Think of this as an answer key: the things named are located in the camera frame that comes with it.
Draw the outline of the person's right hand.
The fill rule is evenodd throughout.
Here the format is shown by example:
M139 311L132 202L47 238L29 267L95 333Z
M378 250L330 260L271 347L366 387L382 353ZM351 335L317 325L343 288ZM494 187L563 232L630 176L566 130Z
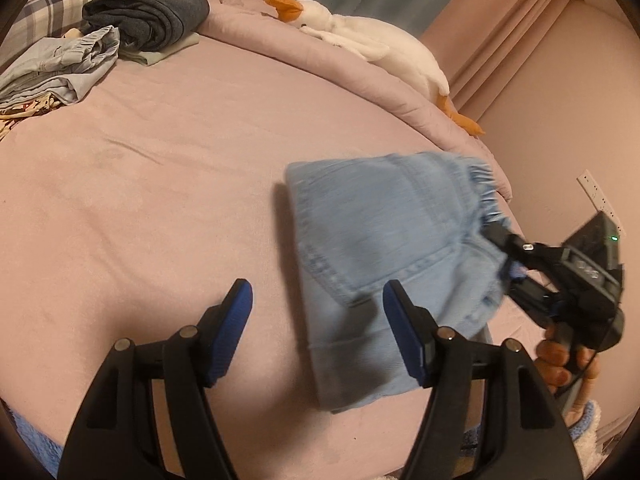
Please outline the person's right hand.
M570 352L556 341L554 332L553 325L546 328L544 339L537 344L534 362L538 373L551 393L556 393L559 388L567 386L572 381L572 374L566 368ZM575 396L574 403L564 415L567 426L574 426L582 418L600 374L599 357L584 346L578 347L577 364L584 374L582 374L582 385Z

